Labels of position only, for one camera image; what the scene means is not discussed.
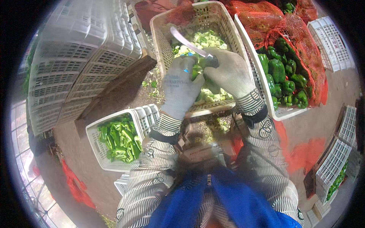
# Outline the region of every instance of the knife handle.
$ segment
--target knife handle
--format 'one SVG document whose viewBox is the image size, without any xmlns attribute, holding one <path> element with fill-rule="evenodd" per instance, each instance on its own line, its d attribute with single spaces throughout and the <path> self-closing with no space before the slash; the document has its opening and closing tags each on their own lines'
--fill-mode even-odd
<svg viewBox="0 0 365 228">
<path fill-rule="evenodd" d="M 205 67 L 213 67 L 213 68 L 218 68 L 219 67 L 219 61 L 217 59 L 217 57 L 215 57 L 214 55 L 208 55 L 206 58 L 206 65 Z"/>
</svg>

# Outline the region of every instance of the blue apron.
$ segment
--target blue apron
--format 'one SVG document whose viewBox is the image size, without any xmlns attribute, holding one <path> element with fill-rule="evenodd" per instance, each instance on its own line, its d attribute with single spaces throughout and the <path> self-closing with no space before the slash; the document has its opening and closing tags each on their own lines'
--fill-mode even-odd
<svg viewBox="0 0 365 228">
<path fill-rule="evenodd" d="M 239 228 L 301 228 L 290 216 L 274 211 L 262 195 L 223 167 L 211 174 L 210 186 L 207 185 L 207 175 L 187 174 L 183 183 L 161 201 L 147 227 L 194 227 L 206 188 L 212 188 Z"/>
</svg>

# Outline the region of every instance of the black wristband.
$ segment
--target black wristband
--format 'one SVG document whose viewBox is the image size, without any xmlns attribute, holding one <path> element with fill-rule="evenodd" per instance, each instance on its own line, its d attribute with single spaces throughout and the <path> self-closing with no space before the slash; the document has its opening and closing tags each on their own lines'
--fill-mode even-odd
<svg viewBox="0 0 365 228">
<path fill-rule="evenodd" d="M 242 114 L 242 119 L 245 121 L 247 127 L 253 129 L 254 124 L 263 121 L 268 115 L 268 107 L 263 105 L 262 109 L 253 116 L 246 116 Z"/>
<path fill-rule="evenodd" d="M 165 136 L 152 128 L 148 136 L 163 143 L 170 143 L 171 145 L 176 145 L 179 140 L 179 133 L 176 133 L 173 136 Z"/>
</svg>

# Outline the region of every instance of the person's left hand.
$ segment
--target person's left hand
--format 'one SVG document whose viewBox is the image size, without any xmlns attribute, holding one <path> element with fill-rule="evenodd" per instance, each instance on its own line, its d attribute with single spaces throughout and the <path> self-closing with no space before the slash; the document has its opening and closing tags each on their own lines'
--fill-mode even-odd
<svg viewBox="0 0 365 228">
<path fill-rule="evenodd" d="M 194 63 L 192 57 L 175 58 L 162 80 L 166 101 L 161 110 L 178 120 L 182 120 L 194 104 L 205 82 L 202 74 L 191 81 Z"/>
</svg>

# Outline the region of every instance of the green bell pepper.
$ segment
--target green bell pepper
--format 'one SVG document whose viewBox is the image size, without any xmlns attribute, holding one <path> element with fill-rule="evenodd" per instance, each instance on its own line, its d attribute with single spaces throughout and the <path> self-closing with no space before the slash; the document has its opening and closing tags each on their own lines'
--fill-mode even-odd
<svg viewBox="0 0 365 228">
<path fill-rule="evenodd" d="M 269 72 L 269 59 L 265 54 L 258 54 L 258 59 L 264 69 L 264 73 L 267 74 Z"/>
<path fill-rule="evenodd" d="M 279 50 L 282 53 L 286 53 L 289 51 L 288 47 L 287 47 L 287 42 L 284 40 L 284 38 L 279 37 L 276 41 L 275 41 L 275 47 L 277 48 L 277 50 Z"/>
<path fill-rule="evenodd" d="M 282 61 L 282 57 L 281 57 L 281 55 L 279 55 L 277 52 L 276 52 L 276 50 L 275 50 L 275 48 L 273 47 L 273 46 L 269 46 L 268 47 L 268 58 L 270 58 L 270 59 L 277 59 L 277 60 L 279 60 L 279 61 Z"/>
<path fill-rule="evenodd" d="M 301 90 L 295 97 L 298 99 L 298 108 L 304 109 L 308 106 L 308 99 L 303 90 Z"/>
<path fill-rule="evenodd" d="M 282 97 L 283 93 L 281 92 L 280 84 L 274 84 L 274 93 L 271 94 L 274 97 Z"/>
<path fill-rule="evenodd" d="M 293 81 L 285 80 L 281 84 L 281 91 L 283 94 L 286 94 L 286 95 L 293 94 L 294 90 L 295 90 L 295 84 Z"/>
<path fill-rule="evenodd" d="M 269 74 L 272 75 L 275 83 L 282 83 L 285 81 L 285 68 L 283 63 L 278 59 L 269 61 Z"/>
<path fill-rule="evenodd" d="M 266 76 L 266 81 L 269 84 L 270 94 L 272 95 L 275 91 L 275 85 L 274 85 L 275 83 L 273 77 L 271 76 L 271 74 L 265 74 L 265 76 Z"/>
<path fill-rule="evenodd" d="M 287 107 L 296 105 L 298 102 L 299 102 L 298 98 L 294 97 L 293 94 L 289 94 L 288 96 L 285 96 L 283 99 L 283 104 L 285 104 Z"/>
<path fill-rule="evenodd" d="M 289 59 L 285 66 L 285 73 L 289 77 L 292 74 L 295 74 L 295 71 L 296 71 L 296 62 L 292 59 Z"/>
<path fill-rule="evenodd" d="M 276 111 L 278 109 L 278 105 L 280 104 L 280 102 L 278 102 L 276 97 L 271 97 L 273 104 L 274 104 L 274 110 Z"/>
<path fill-rule="evenodd" d="M 307 84 L 307 79 L 301 74 L 293 74 L 290 79 L 295 83 L 295 86 L 302 89 Z"/>
</svg>

